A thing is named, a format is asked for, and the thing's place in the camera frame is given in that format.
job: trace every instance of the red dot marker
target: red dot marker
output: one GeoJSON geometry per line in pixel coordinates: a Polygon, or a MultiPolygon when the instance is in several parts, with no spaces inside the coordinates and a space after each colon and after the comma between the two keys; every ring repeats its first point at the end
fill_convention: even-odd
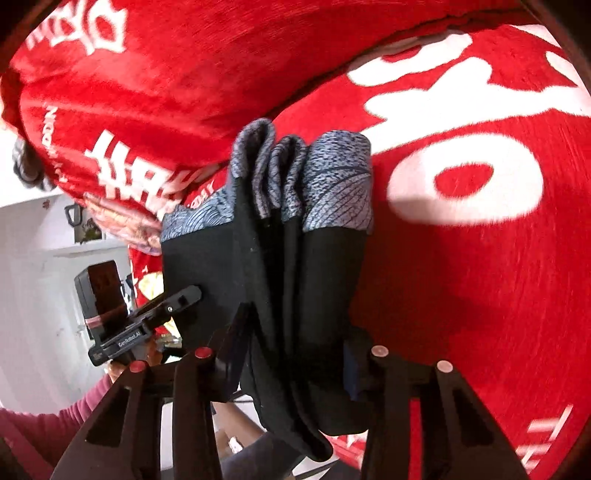
{"type": "Polygon", "coordinates": [[[148,364],[146,362],[142,360],[136,360],[135,362],[131,362],[131,364],[129,365],[129,369],[132,373],[139,374],[140,372],[146,370],[147,366],[148,364]]]}
{"type": "Polygon", "coordinates": [[[208,346],[200,346],[197,350],[195,350],[195,356],[200,359],[209,358],[213,355],[213,350],[210,349],[208,346]]]}

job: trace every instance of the white wall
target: white wall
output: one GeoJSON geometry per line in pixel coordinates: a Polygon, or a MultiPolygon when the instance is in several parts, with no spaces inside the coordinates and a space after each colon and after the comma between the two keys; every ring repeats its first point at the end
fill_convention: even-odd
{"type": "Polygon", "coordinates": [[[0,128],[0,207],[26,202],[54,195],[60,195],[60,189],[46,193],[38,189],[27,189],[12,172],[12,148],[17,136],[0,128]]]}
{"type": "Polygon", "coordinates": [[[127,249],[117,242],[114,249],[55,257],[64,250],[50,247],[69,235],[73,242],[73,230],[60,204],[52,211],[42,203],[0,209],[0,403],[32,413],[71,405],[103,375],[87,357],[86,332],[79,332],[74,277],[107,260],[117,262],[122,278],[130,273],[127,249]]]}

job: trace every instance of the human hand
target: human hand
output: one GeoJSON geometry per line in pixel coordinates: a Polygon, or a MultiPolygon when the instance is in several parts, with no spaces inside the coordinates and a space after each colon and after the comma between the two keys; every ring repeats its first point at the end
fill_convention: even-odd
{"type": "MultiPolygon", "coordinates": [[[[156,346],[156,340],[154,339],[154,337],[152,337],[148,341],[146,347],[148,351],[148,356],[146,358],[148,365],[151,367],[159,365],[162,361],[162,353],[158,351],[156,346]]],[[[125,369],[127,369],[127,367],[125,365],[120,364],[119,362],[110,361],[107,364],[107,374],[109,375],[113,383],[117,381],[117,379],[125,371],[125,369]]]]}

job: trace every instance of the pink sleeve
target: pink sleeve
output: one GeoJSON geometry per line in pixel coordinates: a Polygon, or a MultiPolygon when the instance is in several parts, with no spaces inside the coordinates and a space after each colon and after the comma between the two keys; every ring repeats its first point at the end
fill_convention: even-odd
{"type": "Polygon", "coordinates": [[[8,418],[35,450],[49,464],[56,466],[80,426],[111,385],[111,379],[105,375],[82,400],[57,414],[7,412],[8,418]]]}

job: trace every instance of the red blanket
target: red blanket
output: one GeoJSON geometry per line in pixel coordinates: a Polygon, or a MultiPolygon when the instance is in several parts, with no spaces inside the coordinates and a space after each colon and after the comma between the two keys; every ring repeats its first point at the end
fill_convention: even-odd
{"type": "MultiPolygon", "coordinates": [[[[591,413],[591,97],[554,39],[472,24],[383,48],[275,124],[371,140],[353,321],[407,359],[450,360],[549,478],[591,413]]],[[[354,465],[364,444],[335,439],[354,465]]]]}

